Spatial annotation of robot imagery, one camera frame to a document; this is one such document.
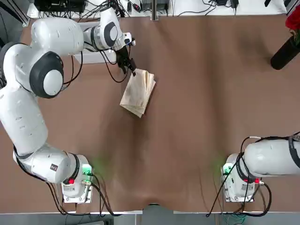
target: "folded cloth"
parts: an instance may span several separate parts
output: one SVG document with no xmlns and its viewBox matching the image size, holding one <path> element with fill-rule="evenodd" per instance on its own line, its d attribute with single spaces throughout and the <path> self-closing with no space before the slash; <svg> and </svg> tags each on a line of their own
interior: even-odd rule
<svg viewBox="0 0 300 225">
<path fill-rule="evenodd" d="M 120 105 L 138 117 L 145 113 L 148 100 L 155 85 L 154 74 L 136 69 L 131 74 Z"/>
</svg>

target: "black cylinder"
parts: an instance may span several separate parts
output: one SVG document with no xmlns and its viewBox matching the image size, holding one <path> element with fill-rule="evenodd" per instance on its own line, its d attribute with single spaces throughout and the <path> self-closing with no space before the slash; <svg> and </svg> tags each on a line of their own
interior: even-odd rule
<svg viewBox="0 0 300 225">
<path fill-rule="evenodd" d="M 271 66 L 280 70 L 285 67 L 298 53 L 300 47 L 295 44 L 294 37 L 290 37 L 285 44 L 271 58 Z"/>
</svg>

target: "metal pole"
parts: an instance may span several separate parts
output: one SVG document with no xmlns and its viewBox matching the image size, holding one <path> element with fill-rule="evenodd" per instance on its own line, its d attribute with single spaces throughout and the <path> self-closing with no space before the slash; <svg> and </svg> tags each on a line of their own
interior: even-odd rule
<svg viewBox="0 0 300 225">
<path fill-rule="evenodd" d="M 158 20 L 158 1 L 152 0 L 152 17 L 151 20 Z"/>
<path fill-rule="evenodd" d="M 19 16 L 19 18 L 23 22 L 23 27 L 28 27 L 30 19 L 27 17 L 26 13 L 24 13 L 18 5 L 15 3 L 14 0 L 7 0 L 7 2 L 10 4 L 10 6 L 13 8 L 15 13 Z"/>
</svg>

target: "table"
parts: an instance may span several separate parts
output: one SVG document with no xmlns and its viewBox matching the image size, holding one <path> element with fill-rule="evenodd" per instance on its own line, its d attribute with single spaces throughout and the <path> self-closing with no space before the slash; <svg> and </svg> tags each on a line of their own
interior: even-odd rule
<svg viewBox="0 0 300 225">
<path fill-rule="evenodd" d="M 127 9 L 127 0 L 119 0 L 122 6 Z M 99 5 L 103 0 L 90 0 L 91 3 Z M 140 0 L 131 0 L 132 3 L 140 4 Z M 208 13 L 213 7 L 207 5 L 209 3 L 208 0 L 170 0 L 169 4 L 169 16 L 173 15 L 177 16 L 182 12 L 189 11 L 184 13 L 183 15 L 204 15 Z M 90 3 L 87 3 L 87 10 L 92 10 L 95 6 Z M 283 0 L 272 0 L 268 7 L 264 6 L 264 0 L 239 0 L 239 5 L 236 10 L 236 15 L 277 15 L 277 14 L 285 14 L 286 8 L 284 6 Z M 224 6 L 217 6 L 213 11 L 209 12 L 209 15 L 234 15 L 235 11 L 231 7 L 224 7 Z M 79 15 L 72 12 L 72 18 L 78 19 Z M 130 17 L 144 17 L 150 16 L 151 12 L 141 12 L 138 13 L 134 9 L 132 9 L 132 13 L 129 14 Z M 166 16 L 165 11 L 159 11 L 157 13 L 158 16 Z M 39 18 L 39 13 L 37 8 L 34 6 L 33 3 L 29 5 L 27 16 L 31 18 Z M 99 13 L 96 13 L 95 18 L 99 18 Z"/>
<path fill-rule="evenodd" d="M 284 15 L 127 18 L 121 27 L 136 38 L 137 67 L 154 73 L 157 81 L 144 117 L 119 106 L 126 82 L 114 83 L 103 64 L 84 65 L 66 91 L 39 100 L 48 142 L 87 157 L 105 179 L 113 211 L 158 203 L 207 212 L 216 196 L 214 182 L 219 187 L 220 166 L 240 150 L 244 137 L 300 130 L 300 58 L 281 71 L 269 65 L 290 36 Z M 30 42 L 29 28 L 21 41 Z M 70 57 L 63 61 L 68 77 Z M 110 68 L 120 78 L 118 68 Z M 3 128 L 0 143 L 0 212 L 56 212 L 47 186 L 14 163 Z M 299 177 L 264 181 L 273 193 L 271 211 L 300 211 Z M 93 193 L 92 203 L 77 211 L 99 211 Z M 232 203 L 223 210 L 236 208 Z M 220 210 L 217 203 L 214 212 Z M 263 210 L 259 195 L 246 210 Z"/>
</svg>

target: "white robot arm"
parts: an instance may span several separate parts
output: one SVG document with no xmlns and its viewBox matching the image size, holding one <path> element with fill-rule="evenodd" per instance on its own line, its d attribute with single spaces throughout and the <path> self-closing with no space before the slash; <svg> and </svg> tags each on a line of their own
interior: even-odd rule
<svg viewBox="0 0 300 225">
<path fill-rule="evenodd" d="M 249 144 L 244 153 L 231 154 L 222 168 L 225 178 L 236 164 L 225 182 L 226 201 L 244 202 L 245 195 L 246 201 L 252 200 L 262 177 L 300 174 L 299 140 L 298 135 L 262 138 Z"/>
<path fill-rule="evenodd" d="M 51 183 L 62 183 L 68 202 L 87 200 L 92 168 L 82 155 L 67 153 L 46 143 L 48 130 L 37 97 L 54 98 L 63 85 L 62 55 L 83 50 L 85 43 L 99 51 L 112 48 L 120 68 L 135 70 L 123 33 L 112 8 L 100 14 L 100 24 L 84 32 L 70 19 L 48 18 L 33 23 L 32 42 L 8 44 L 0 52 L 0 67 L 7 84 L 0 89 L 0 120 L 14 144 L 14 160 L 29 173 Z"/>
</svg>

